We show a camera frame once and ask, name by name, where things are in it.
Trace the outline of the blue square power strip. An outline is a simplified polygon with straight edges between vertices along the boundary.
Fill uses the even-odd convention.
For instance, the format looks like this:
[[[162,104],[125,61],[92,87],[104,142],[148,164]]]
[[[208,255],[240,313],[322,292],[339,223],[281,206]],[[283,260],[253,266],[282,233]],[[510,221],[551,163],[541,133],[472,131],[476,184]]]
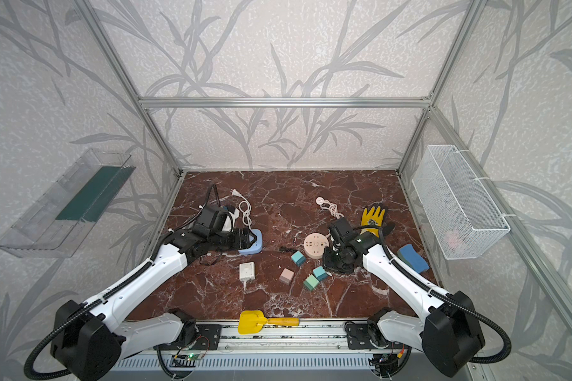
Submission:
[[[258,254],[263,249],[262,232],[257,229],[252,229],[249,233],[249,247],[240,249],[238,253],[243,256]]]

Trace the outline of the white charger plug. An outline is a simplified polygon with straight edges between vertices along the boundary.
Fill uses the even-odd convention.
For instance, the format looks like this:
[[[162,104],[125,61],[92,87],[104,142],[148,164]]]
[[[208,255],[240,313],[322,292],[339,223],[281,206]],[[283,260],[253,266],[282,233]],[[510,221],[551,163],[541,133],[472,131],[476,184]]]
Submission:
[[[246,290],[248,283],[254,282],[255,279],[256,268],[254,262],[247,262],[239,265],[239,280],[242,282],[244,290]]]

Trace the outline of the clear plastic wall shelf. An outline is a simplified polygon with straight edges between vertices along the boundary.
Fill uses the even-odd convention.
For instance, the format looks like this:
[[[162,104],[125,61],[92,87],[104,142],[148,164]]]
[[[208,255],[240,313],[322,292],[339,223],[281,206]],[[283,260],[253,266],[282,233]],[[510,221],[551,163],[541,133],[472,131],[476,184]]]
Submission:
[[[0,237],[17,258],[70,258],[135,171],[132,155],[88,149]]]

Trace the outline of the pink round power strip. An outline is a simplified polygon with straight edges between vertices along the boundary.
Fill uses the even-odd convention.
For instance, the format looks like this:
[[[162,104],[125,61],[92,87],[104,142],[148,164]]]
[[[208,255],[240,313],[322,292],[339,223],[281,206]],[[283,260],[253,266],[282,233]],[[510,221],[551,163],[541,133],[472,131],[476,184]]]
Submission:
[[[324,250],[329,247],[329,240],[321,233],[312,233],[306,236],[303,242],[303,250],[307,257],[313,260],[321,260]]]

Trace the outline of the blue sponge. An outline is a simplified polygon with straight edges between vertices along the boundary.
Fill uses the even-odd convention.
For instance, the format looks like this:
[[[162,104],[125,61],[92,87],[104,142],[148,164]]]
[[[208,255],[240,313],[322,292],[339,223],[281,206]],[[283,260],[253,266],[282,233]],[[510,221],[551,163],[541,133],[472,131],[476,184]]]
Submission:
[[[397,251],[397,256],[418,274],[424,273],[430,269],[427,261],[424,260],[418,252],[416,252],[411,244],[401,247]]]

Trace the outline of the yellow black work glove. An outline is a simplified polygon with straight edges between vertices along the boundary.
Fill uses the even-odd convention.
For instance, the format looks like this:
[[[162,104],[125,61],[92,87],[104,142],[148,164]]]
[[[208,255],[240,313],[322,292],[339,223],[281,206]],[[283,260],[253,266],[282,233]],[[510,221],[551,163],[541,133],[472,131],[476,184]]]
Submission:
[[[396,224],[394,222],[385,222],[387,208],[381,204],[374,204],[373,206],[366,207],[362,212],[361,225],[365,226],[364,230],[373,233],[377,237],[379,233],[385,236],[394,231]]]

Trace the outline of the yellow toy shovel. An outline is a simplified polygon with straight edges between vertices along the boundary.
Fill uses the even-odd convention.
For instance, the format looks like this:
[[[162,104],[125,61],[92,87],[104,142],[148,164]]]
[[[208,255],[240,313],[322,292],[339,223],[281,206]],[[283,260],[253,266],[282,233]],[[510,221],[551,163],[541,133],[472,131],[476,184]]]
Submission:
[[[266,325],[297,327],[300,320],[295,317],[265,317],[262,311],[243,311],[238,320],[238,333],[249,335],[260,333]]]

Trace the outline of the pink charger plug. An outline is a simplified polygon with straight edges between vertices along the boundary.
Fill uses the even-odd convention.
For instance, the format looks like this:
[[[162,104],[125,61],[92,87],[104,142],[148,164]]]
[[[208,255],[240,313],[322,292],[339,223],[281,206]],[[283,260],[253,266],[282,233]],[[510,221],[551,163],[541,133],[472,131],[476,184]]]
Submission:
[[[290,284],[295,276],[294,271],[284,268],[279,276],[279,281],[283,284]]]

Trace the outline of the green charger plug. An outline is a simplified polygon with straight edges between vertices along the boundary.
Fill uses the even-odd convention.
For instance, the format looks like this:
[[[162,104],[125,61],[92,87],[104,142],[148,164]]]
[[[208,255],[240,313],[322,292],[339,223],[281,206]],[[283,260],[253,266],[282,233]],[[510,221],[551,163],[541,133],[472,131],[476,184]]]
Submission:
[[[310,275],[303,281],[303,286],[309,291],[313,291],[319,286],[319,280],[315,276]]]

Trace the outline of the teal charger plug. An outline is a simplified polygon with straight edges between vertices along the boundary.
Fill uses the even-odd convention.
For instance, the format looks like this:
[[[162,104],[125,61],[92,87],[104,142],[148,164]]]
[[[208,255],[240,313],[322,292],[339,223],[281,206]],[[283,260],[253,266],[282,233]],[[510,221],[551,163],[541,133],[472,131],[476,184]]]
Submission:
[[[306,262],[305,255],[300,251],[294,252],[294,254],[291,255],[291,259],[298,267],[302,267]]]
[[[328,277],[328,274],[326,270],[323,268],[323,266],[314,268],[312,274],[314,277],[316,277],[316,279],[318,279],[319,282],[322,282],[324,279],[327,279]]]

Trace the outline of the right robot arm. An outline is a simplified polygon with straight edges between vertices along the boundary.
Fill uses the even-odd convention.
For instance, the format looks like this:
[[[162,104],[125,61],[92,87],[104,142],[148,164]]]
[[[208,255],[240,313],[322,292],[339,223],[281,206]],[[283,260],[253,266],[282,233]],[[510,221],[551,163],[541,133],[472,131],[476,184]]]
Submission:
[[[324,249],[329,271],[351,274],[364,268],[395,291],[413,310],[408,316],[384,308],[366,323],[367,339],[377,349],[400,343],[421,351],[444,376],[453,377],[468,363],[495,364],[508,358],[508,333],[476,311],[472,300],[425,279],[385,244],[387,227],[353,227],[344,217],[333,221],[331,243]]]

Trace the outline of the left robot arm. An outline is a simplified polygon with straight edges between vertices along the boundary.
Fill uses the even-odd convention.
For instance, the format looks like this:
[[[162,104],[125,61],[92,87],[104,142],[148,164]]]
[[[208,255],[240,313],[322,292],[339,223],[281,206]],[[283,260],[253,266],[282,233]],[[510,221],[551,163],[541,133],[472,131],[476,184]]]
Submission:
[[[225,207],[203,207],[184,226],[164,234],[151,256],[117,283],[83,303],[65,303],[56,313],[53,331],[28,356],[25,376],[49,380],[73,374],[98,380],[119,360],[146,349],[192,344],[199,335],[196,320],[178,309],[139,322],[126,318],[160,285],[208,252],[252,247],[262,247],[259,230],[235,227]]]

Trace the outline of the aluminium front rail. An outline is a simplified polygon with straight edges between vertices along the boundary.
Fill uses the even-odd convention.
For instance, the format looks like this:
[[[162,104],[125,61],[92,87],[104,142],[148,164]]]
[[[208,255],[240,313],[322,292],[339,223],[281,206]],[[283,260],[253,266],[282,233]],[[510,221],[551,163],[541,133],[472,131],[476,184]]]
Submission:
[[[287,327],[267,324],[257,333],[241,334],[238,322],[184,320],[163,314],[139,322],[123,322],[111,331],[122,346],[122,359],[167,344],[187,351],[278,352],[393,352],[408,346],[421,350],[430,329],[415,317],[390,312],[378,323],[361,320],[302,319]]]

